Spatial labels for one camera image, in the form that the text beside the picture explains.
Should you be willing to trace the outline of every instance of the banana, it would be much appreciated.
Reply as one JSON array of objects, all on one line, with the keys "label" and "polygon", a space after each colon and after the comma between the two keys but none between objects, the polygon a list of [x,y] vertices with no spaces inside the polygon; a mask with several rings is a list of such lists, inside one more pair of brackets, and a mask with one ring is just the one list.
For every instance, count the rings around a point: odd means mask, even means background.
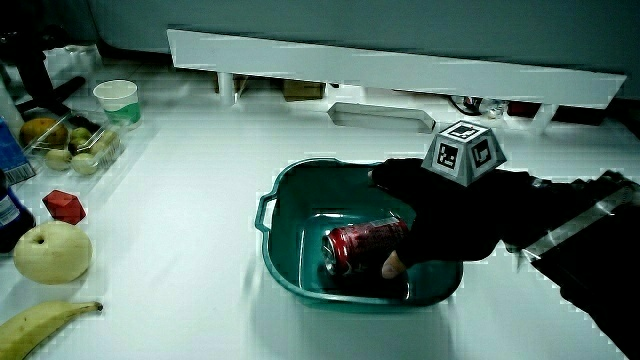
[{"label": "banana", "polygon": [[46,301],[0,325],[0,359],[22,360],[42,340],[76,316],[102,310],[99,302]]}]

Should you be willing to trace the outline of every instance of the red soda can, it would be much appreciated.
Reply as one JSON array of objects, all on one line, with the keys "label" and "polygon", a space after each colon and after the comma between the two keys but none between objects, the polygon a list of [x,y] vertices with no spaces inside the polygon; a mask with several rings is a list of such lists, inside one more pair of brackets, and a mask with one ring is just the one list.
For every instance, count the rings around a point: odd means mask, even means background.
[{"label": "red soda can", "polygon": [[322,237],[325,267],[331,275],[348,275],[381,266],[407,234],[407,224],[395,216],[335,228]]}]

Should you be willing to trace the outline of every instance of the paper cup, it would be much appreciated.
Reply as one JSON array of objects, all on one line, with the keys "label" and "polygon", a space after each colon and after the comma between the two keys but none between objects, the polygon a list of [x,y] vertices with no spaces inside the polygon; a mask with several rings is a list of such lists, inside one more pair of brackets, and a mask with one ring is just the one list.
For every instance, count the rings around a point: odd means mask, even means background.
[{"label": "paper cup", "polygon": [[136,84],[127,80],[107,81],[96,86],[93,95],[98,98],[112,123],[129,128],[140,126],[140,104]]}]

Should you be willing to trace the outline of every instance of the teal plastic basin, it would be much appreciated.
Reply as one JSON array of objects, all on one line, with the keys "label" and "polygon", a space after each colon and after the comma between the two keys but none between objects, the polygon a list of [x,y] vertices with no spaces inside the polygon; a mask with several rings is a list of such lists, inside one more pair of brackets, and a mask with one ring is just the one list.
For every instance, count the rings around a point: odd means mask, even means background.
[{"label": "teal plastic basin", "polygon": [[[369,184],[367,173],[375,165],[303,160],[284,169],[272,191],[260,198],[255,226],[263,234],[264,263],[285,289],[311,301],[390,306],[432,305],[457,289],[461,262],[417,264],[394,280],[333,277],[325,271],[321,240],[331,229],[391,214],[411,226],[415,218],[411,207]],[[268,228],[264,217],[271,201]]]}]

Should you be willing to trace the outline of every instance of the blue bottle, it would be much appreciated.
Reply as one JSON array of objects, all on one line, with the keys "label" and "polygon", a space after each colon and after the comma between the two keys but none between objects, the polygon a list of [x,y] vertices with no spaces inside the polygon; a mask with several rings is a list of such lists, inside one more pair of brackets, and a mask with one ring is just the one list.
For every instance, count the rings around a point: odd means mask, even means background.
[{"label": "blue bottle", "polygon": [[0,169],[0,253],[8,253],[22,235],[36,226],[33,214],[16,198]]}]

